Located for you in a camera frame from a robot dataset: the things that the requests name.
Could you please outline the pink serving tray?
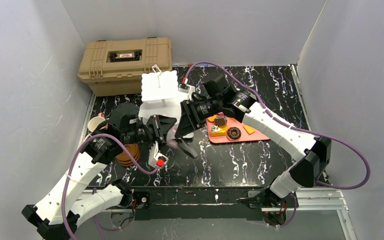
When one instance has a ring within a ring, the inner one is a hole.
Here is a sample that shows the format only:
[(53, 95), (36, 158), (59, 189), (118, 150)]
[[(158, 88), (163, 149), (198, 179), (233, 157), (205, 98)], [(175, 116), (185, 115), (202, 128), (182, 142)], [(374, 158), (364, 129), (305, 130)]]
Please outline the pink serving tray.
[(223, 114), (206, 119), (209, 141), (213, 144), (268, 141), (270, 138), (255, 128)]

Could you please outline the white three-tier cake stand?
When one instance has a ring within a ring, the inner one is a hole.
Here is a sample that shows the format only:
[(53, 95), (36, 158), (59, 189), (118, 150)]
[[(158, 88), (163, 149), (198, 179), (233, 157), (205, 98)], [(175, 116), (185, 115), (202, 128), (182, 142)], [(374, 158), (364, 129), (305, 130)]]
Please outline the white three-tier cake stand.
[(180, 103), (191, 100), (192, 94), (178, 91), (177, 71), (162, 71), (155, 64), (151, 67), (152, 72), (141, 75), (141, 105), (138, 117), (145, 124), (151, 115), (163, 115), (176, 118), (173, 127), (174, 134), (179, 125), (182, 115)]

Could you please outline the tan plastic tool case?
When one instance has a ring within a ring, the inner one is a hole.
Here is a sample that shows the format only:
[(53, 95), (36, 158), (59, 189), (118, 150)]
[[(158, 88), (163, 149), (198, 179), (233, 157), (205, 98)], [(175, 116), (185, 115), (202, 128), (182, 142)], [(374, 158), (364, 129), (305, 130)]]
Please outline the tan plastic tool case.
[(172, 70), (168, 37), (99, 40), (85, 45), (78, 77), (97, 97), (139, 94), (142, 74), (151, 73), (154, 65)]

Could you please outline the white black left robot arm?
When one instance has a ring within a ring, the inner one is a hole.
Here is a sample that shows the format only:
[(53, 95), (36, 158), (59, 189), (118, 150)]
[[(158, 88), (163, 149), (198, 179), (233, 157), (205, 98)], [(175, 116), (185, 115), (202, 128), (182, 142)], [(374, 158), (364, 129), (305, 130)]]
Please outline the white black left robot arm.
[(80, 145), (68, 170), (52, 190), (36, 204), (23, 208), (22, 215), (44, 240), (74, 239), (75, 231), (86, 220), (108, 208), (133, 201), (133, 189), (122, 179), (109, 183), (86, 199), (79, 200), (79, 196), (117, 155), (127, 152), (128, 144), (150, 143), (153, 150), (166, 144), (177, 119), (151, 114), (143, 121), (139, 111), (132, 103), (117, 106)]

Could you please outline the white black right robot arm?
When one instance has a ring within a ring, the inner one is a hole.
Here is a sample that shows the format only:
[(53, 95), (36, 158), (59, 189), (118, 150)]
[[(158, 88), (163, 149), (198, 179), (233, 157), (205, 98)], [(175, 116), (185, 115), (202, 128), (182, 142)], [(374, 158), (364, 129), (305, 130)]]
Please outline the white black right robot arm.
[(269, 137), (294, 159), (295, 163), (276, 177), (263, 197), (283, 199), (299, 188), (312, 188), (330, 162), (332, 141), (327, 137), (301, 132), (258, 102), (257, 94), (237, 90), (217, 77), (204, 82), (208, 97), (193, 94), (180, 103), (181, 117), (175, 137), (192, 133), (205, 125), (208, 117), (218, 113), (234, 118)]

